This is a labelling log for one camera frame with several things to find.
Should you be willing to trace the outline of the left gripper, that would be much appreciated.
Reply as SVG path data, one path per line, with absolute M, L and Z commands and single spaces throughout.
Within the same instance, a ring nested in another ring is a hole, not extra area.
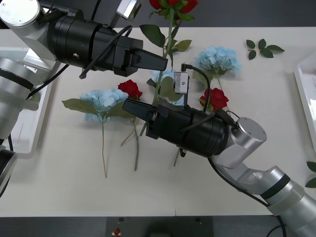
M 93 40 L 92 59 L 103 52 L 116 34 L 115 30 L 105 27 L 96 32 Z M 120 36 L 92 68 L 97 71 L 108 70 L 116 75 L 128 77 L 138 69 L 165 71 L 167 64 L 166 58 L 143 50 L 142 40 Z

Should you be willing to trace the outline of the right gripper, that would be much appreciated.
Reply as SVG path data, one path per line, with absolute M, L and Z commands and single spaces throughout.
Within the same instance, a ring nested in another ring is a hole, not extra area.
M 173 106 L 158 104 L 156 107 L 145 102 L 126 99 L 122 109 L 135 117 L 149 122 L 146 136 L 161 138 L 179 146 L 185 137 L 182 128 L 190 125 L 192 108 L 189 106 Z

